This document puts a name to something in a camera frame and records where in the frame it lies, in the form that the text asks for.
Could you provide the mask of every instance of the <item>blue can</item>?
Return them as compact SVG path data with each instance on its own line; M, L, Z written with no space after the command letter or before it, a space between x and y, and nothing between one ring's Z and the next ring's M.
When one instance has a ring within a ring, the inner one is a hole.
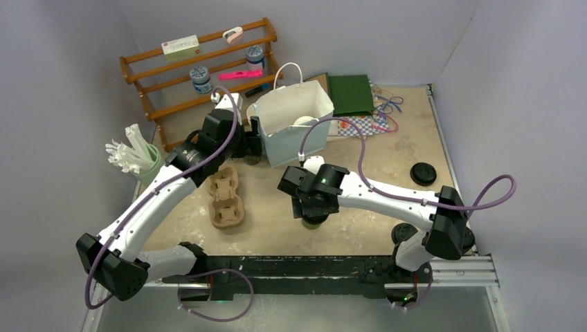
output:
M190 71L190 78L192 79L196 92L206 94L212 91L213 86L210 80L210 71L206 67L194 67Z
M265 68L265 54L261 46L255 45L248 47L244 54L246 56L246 64L249 66L250 71Z

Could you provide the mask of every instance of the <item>gray wall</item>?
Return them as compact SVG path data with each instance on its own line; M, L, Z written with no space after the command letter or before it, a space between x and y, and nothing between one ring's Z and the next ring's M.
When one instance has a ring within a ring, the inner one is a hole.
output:
M114 0L0 1L2 331L78 331L75 251L129 204L136 181L104 144L145 121L121 54L138 48Z
M510 202L471 220L515 331L587 326L586 12L579 0L482 1L437 81L467 201L498 174L519 181Z
M273 49L281 64L297 62L307 77L325 71L366 73L375 82L395 84L434 82L479 4L479 0L119 2L145 50L266 16L279 36ZM290 76L297 76L292 68L286 71L286 78Z

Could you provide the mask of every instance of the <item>paper bag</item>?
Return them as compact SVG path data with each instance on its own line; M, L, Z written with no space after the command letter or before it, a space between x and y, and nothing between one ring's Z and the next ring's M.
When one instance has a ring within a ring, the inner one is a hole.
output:
M293 64L300 72L300 83L276 89L277 77L287 65ZM298 158L304 135L315 122L331 118L334 105L317 81L304 82L297 64L289 62L279 68L273 90L255 103L259 117L264 150L271 167L277 167ZM308 136L305 154L324 149L330 123L319 124Z

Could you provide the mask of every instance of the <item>bag handle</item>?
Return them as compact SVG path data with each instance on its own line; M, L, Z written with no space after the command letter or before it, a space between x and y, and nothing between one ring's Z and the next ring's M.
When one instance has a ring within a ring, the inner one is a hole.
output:
M300 72L300 84L298 86L300 86L304 82L304 79L302 77L302 69L298 66L297 63L288 62L288 63L284 64L283 66L281 66L281 68L279 68L279 70L277 71L276 78L273 80L273 90L275 90L277 87L277 78L279 77L279 73L281 73L281 70L283 69L283 67L287 66L288 64L293 64L294 66L298 67L298 71Z

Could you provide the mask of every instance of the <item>green cup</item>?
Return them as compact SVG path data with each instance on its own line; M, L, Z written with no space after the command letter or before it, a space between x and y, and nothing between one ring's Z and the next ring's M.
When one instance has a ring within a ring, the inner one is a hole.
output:
M150 185L151 182L153 182L153 180L159 173L159 170L165 163L165 159L161 157L161 153L153 144L148 144L147 147L149 148L151 159L155 163L153 164L153 166L151 166L151 168L139 174L132 172L132 175L134 175L141 182L141 185L144 185L146 187Z

